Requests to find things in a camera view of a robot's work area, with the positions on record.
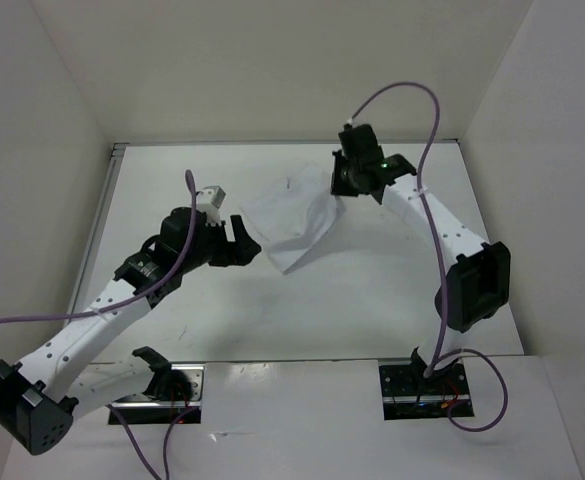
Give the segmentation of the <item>white skirt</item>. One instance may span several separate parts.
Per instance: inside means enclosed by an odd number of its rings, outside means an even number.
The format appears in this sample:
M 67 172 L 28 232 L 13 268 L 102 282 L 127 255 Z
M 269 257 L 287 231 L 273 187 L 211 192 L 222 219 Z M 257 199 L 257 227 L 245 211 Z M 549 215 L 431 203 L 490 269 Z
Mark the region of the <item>white skirt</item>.
M 343 201 L 331 194 L 330 180 L 327 172 L 308 163 L 241 205 L 280 273 L 291 270 L 345 212 Z

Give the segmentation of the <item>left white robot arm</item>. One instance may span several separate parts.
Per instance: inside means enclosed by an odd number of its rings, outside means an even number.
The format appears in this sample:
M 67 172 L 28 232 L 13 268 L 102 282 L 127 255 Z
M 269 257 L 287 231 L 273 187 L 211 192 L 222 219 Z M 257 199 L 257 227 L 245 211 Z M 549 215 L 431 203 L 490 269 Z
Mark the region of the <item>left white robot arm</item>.
M 88 365 L 134 322 L 152 312 L 204 265 L 246 266 L 260 253 L 243 220 L 215 223 L 189 207 L 174 209 L 158 234 L 128 257 L 86 311 L 51 340 L 13 365 L 0 360 L 0 425 L 30 454 L 51 450 L 73 422 L 121 397 L 161 400 L 176 392 L 188 401 L 188 378 L 151 347 L 138 347 L 112 365 Z

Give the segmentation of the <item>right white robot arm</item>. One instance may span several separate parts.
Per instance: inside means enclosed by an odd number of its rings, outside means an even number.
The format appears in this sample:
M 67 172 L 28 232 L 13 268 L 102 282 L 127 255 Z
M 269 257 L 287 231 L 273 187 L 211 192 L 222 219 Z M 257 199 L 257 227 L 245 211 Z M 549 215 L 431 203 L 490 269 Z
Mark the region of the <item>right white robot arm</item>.
M 330 193 L 372 197 L 434 247 L 440 326 L 432 347 L 413 350 L 410 369 L 415 389 L 434 392 L 460 354 L 461 336 L 508 303 L 511 253 L 452 214 L 425 185 L 422 165 L 413 166 L 401 154 L 385 155 L 369 124 L 347 123 L 338 137 Z

